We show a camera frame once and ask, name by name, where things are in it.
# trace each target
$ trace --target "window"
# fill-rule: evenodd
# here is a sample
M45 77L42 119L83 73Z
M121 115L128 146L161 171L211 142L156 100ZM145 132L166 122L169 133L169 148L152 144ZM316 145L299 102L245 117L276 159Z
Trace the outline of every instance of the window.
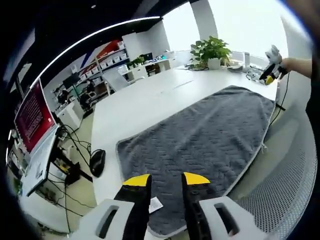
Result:
M190 2L164 15L163 25L171 51L190 50L190 45L200 39Z
M276 0L209 0L218 37L232 51L248 52L266 58L275 45L282 57L288 56L281 8Z

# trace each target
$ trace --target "black ceiling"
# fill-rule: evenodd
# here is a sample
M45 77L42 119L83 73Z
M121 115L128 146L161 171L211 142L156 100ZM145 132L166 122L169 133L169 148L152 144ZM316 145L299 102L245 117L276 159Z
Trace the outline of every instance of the black ceiling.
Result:
M18 26L35 28L35 43L24 56L19 67L32 63L22 81L22 88L30 85L39 73L63 50L83 37L137 17L163 16L186 0L51 0L46 4L30 4L30 16ZM121 25L99 33L80 43L57 60L42 76L45 86L62 69L89 50L132 32L150 29L160 19Z

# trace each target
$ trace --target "white table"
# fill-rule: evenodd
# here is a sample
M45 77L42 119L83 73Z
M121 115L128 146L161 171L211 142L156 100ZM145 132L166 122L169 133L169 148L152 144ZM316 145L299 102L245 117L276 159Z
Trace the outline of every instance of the white table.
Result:
M147 66L158 64L159 68L160 68L160 72L164 72L164 71L170 70L172 68L171 67L171 61L173 61L173 60L168 58L168 59L158 60L158 61L155 61L155 62L149 62L149 63L143 64L141 66L132 68L132 69L126 71L126 72L122 72L120 74L121 75L128 74L128 78L129 78L130 81L138 79L138 78L141 78L141 77L147 78L148 77L148 73L147 73L147 70L146 70Z
M244 73L226 69L189 71L170 69L137 81L97 103L91 144L92 151L106 152L105 168L93 178L97 204L113 199L122 186L116 155L118 141L138 134L199 100L228 86L239 86L275 100L278 81L268 86L248 80ZM148 231L144 239L162 239Z

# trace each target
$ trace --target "human hand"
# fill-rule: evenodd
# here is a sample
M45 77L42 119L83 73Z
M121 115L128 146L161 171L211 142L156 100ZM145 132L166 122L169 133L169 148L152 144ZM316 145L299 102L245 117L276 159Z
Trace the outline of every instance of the human hand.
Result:
M282 60L282 64L283 64L283 67L285 68L285 70L286 70L286 73L281 73L281 75L280 75L280 80L285 76L285 75L287 75L288 73L290 73L291 72L291 70L292 70L292 58L290 58L290 57L288 57L288 58L284 58L283 60Z

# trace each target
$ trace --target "computer monitor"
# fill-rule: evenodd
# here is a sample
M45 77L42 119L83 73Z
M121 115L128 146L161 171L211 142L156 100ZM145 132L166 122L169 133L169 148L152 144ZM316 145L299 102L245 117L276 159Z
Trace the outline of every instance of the computer monitor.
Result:
M71 76L69 76L67 79L63 80L63 85L66 89L72 87L74 84L76 84L80 80L79 73L73 73Z
M43 135L56 125L40 80L24 97L15 115L14 124L28 153L31 153Z
M147 54L143 54L142 57L144 58L145 61L150 61L150 60L154 59L152 56L152 52L149 52Z

